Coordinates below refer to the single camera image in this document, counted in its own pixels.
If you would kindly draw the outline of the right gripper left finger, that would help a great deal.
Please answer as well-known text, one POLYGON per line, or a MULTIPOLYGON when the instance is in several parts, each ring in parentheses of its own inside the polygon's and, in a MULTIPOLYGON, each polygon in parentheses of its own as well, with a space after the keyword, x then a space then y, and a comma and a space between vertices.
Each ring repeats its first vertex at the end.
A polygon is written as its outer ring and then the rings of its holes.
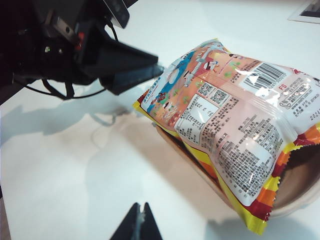
POLYGON ((141 205, 135 202, 115 230, 110 240, 140 240, 145 213, 141 205))

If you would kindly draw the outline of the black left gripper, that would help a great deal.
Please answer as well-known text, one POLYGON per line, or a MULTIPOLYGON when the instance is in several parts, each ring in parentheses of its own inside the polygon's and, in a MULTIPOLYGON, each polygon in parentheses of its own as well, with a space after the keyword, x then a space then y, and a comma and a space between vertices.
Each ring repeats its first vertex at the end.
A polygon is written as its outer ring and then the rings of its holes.
POLYGON ((37 78, 100 84, 121 93, 160 76, 158 57, 112 39, 89 10, 41 9, 37 78))

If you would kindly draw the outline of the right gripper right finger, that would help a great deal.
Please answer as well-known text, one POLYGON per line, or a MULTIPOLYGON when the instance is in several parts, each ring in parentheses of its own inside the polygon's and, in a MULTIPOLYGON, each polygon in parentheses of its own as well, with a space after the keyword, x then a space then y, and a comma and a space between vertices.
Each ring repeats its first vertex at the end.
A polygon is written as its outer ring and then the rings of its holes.
POLYGON ((163 240, 148 202, 144 204, 140 225, 141 240, 163 240))

